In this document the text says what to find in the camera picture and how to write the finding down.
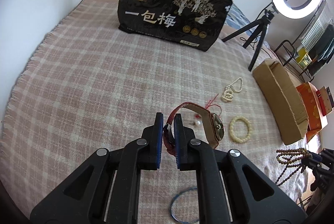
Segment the dark blue bangle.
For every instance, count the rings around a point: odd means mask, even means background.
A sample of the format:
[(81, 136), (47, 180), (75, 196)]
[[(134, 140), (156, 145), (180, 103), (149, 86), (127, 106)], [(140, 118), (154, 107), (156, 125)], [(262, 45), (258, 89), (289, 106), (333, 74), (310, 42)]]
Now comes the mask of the dark blue bangle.
[(176, 223), (199, 223), (197, 187), (190, 187), (176, 194), (169, 204), (168, 212)]

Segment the red strap gold watch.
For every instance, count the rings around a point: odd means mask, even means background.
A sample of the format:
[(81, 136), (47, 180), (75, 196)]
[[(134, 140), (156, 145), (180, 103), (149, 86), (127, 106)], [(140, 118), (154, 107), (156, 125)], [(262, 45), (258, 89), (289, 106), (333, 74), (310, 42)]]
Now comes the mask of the red strap gold watch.
[(168, 120), (163, 129), (163, 142), (169, 154), (176, 156), (176, 141), (172, 134), (172, 123), (181, 108), (186, 108), (201, 116), (205, 137), (213, 149), (216, 149), (223, 139), (225, 130), (221, 118), (207, 110), (206, 108), (192, 102), (184, 102), (177, 106), (168, 116)]

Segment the orange gift box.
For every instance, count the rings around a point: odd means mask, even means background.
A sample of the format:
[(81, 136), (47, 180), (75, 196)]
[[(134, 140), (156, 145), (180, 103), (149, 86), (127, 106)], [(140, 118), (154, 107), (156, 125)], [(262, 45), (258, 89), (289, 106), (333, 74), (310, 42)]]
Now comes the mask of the orange gift box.
[(309, 117), (309, 126), (306, 133), (306, 142), (308, 143), (316, 134), (328, 125), (327, 114), (331, 111), (325, 110), (326, 105), (321, 94), (321, 89), (317, 89), (312, 83), (303, 83), (296, 87), (304, 102), (307, 115)]

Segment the cardboard box tray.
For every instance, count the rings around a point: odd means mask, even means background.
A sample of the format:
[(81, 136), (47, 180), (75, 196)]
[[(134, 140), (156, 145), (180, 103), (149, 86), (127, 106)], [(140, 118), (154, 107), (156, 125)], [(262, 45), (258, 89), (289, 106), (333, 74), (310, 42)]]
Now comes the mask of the cardboard box tray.
[(291, 145), (303, 139), (309, 117), (300, 93), (282, 64), (266, 59), (253, 70), (253, 77), (270, 106), (283, 143)]

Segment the black metal rack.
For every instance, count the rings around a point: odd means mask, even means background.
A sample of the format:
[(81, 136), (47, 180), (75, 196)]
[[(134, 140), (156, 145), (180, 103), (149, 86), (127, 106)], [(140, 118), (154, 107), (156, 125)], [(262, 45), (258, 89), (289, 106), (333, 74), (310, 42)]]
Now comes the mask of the black metal rack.
[(294, 40), (283, 40), (274, 53), (282, 65), (301, 81), (313, 81), (333, 58), (333, 14), (322, 0), (303, 31)]

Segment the yellow green box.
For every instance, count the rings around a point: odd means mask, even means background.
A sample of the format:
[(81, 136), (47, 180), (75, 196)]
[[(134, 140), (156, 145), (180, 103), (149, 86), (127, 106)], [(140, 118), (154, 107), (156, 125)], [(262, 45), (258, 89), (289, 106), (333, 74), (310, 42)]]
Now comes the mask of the yellow green box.
[(312, 59), (310, 58), (307, 50), (304, 47), (298, 50), (298, 56), (296, 58), (296, 62), (303, 69), (306, 68), (312, 62)]

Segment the pink plaid blanket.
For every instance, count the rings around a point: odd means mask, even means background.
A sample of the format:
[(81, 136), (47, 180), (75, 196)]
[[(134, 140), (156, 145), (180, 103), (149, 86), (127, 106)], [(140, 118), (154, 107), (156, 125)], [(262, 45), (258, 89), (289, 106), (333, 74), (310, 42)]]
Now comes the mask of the pink plaid blanket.
[(1, 181), (25, 215), (98, 148), (139, 138), (157, 112), (204, 106), (227, 126), (252, 125), (248, 142), (225, 136), (271, 180), (283, 170), (276, 121), (248, 65), (251, 47), (218, 39), (206, 52), (119, 30), (118, 0), (83, 0), (33, 54), (10, 98), (1, 140)]

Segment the striped hanging towel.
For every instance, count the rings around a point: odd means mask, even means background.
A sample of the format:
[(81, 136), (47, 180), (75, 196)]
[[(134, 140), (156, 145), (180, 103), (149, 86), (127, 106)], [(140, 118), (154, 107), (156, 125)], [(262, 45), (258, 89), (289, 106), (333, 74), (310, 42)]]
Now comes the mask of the striped hanging towel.
[(333, 24), (333, 13), (327, 0), (322, 0), (315, 15), (300, 36), (301, 45), (307, 52), (320, 40), (329, 24)]

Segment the black mini tripod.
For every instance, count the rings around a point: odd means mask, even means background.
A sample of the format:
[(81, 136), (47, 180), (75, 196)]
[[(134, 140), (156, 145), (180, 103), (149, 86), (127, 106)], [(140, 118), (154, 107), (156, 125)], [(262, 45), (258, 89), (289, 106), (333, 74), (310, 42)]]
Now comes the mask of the black mini tripod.
[(253, 58), (252, 58), (249, 66), (248, 66), (249, 71), (252, 71), (252, 69), (255, 65), (255, 62), (256, 62), (256, 60), (259, 56), (261, 47), (263, 45), (265, 36), (267, 34), (268, 27), (269, 27), (270, 23), (272, 22), (272, 19), (275, 17), (275, 15), (276, 15), (276, 11), (265, 9), (264, 10), (264, 15), (260, 19), (254, 20), (253, 22), (247, 24), (246, 26), (242, 27), (241, 29), (235, 31), (234, 33), (232, 33), (232, 34), (230, 34), (227, 37), (222, 39), (223, 42), (226, 42), (230, 39), (233, 39), (234, 37), (237, 37), (237, 36), (241, 35), (242, 33), (246, 32), (246, 31), (250, 30), (251, 28), (256, 27), (256, 29), (253, 31), (253, 33), (251, 33), (249, 38), (243, 44), (243, 48), (247, 48), (258, 36), (260, 36), (260, 39), (258, 40), (258, 43), (257, 43), (256, 48), (255, 48)]

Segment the black plum snack bag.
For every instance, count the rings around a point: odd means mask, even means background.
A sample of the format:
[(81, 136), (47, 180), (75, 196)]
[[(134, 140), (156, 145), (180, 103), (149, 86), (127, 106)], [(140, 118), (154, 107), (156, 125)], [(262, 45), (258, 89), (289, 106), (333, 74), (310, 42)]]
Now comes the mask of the black plum snack bag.
[(119, 0), (119, 29), (207, 51), (232, 4), (232, 0)]

